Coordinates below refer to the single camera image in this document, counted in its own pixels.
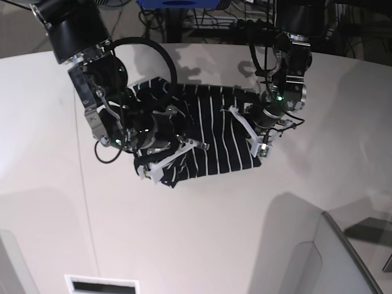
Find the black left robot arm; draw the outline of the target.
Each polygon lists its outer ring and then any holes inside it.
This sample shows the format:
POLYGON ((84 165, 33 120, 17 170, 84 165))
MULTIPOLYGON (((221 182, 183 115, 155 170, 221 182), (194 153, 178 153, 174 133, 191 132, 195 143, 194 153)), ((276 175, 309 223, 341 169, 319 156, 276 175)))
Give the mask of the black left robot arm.
POLYGON ((324 1, 267 1, 267 32, 276 35, 272 51, 275 66, 261 67, 255 55, 255 25, 250 24, 247 33, 256 75, 263 78, 265 91, 259 102, 248 110, 257 134, 267 134, 283 116, 293 119, 292 128, 303 123, 294 112, 303 109, 306 101, 304 76, 312 64, 310 38, 322 34, 325 20, 324 1))

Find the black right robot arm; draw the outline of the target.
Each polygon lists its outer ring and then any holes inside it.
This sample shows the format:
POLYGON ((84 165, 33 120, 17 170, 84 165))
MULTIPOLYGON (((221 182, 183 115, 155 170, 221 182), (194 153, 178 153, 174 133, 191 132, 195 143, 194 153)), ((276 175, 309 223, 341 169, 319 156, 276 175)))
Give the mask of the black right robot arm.
POLYGON ((112 40, 94 1, 37 1, 30 5, 44 26, 59 64, 69 63, 73 86, 98 145, 136 155, 136 163, 156 163, 173 155, 179 140, 170 114, 178 75, 168 52, 143 37, 112 40), (163 93, 133 92, 115 50, 145 45, 165 61, 170 82, 163 93))

